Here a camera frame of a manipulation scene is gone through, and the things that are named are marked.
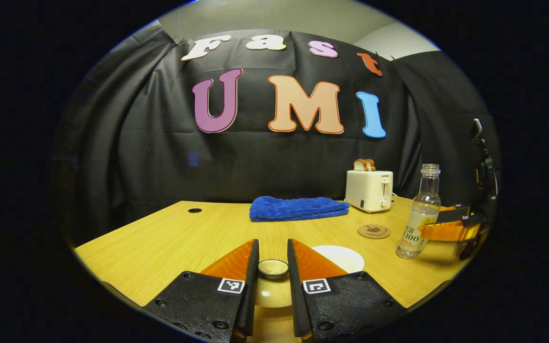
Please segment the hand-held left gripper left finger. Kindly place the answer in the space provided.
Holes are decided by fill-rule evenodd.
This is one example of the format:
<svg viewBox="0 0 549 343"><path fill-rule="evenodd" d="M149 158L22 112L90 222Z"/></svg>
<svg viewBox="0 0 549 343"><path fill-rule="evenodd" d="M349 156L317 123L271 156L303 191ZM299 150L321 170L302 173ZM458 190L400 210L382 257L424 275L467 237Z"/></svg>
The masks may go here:
<svg viewBox="0 0 549 343"><path fill-rule="evenodd" d="M144 309L210 343L253 335L259 241L238 246L202 272L181 272Z"/></svg>

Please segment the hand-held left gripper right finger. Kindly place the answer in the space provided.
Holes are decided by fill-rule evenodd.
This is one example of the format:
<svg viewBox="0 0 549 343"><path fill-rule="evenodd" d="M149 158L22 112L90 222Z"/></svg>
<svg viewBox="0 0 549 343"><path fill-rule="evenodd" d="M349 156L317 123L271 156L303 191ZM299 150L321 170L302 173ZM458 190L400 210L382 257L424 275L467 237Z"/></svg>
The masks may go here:
<svg viewBox="0 0 549 343"><path fill-rule="evenodd" d="M369 273L348 273L311 247L288 239L294 334L304 343L366 343L406 314Z"/></svg>

